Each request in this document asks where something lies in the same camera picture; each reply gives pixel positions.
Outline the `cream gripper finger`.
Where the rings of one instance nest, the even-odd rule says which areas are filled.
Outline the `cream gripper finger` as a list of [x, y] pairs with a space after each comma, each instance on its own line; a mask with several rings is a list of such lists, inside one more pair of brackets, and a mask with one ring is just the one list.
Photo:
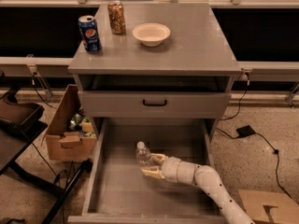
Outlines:
[[141, 171], [145, 176], [150, 176], [156, 179], [164, 179], [164, 176], [160, 169], [151, 170], [151, 169], [142, 168]]
[[151, 164], [154, 166], [161, 166], [164, 161], [167, 159], [167, 156], [160, 153], [152, 153], [151, 154]]

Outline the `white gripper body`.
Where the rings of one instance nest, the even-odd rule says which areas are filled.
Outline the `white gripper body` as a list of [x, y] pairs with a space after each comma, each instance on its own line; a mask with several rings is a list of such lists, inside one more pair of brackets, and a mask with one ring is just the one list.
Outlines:
[[162, 175], [169, 182], [192, 185], [194, 173], [195, 164], [179, 158], [167, 158], [162, 164]]

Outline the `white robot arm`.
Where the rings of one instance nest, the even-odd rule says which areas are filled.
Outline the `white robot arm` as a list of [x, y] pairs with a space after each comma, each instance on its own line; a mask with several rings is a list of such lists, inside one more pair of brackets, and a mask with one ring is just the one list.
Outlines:
[[136, 159], [145, 176], [201, 189], [219, 207], [229, 224], [255, 224], [231, 197], [219, 174], [212, 167], [156, 153]]

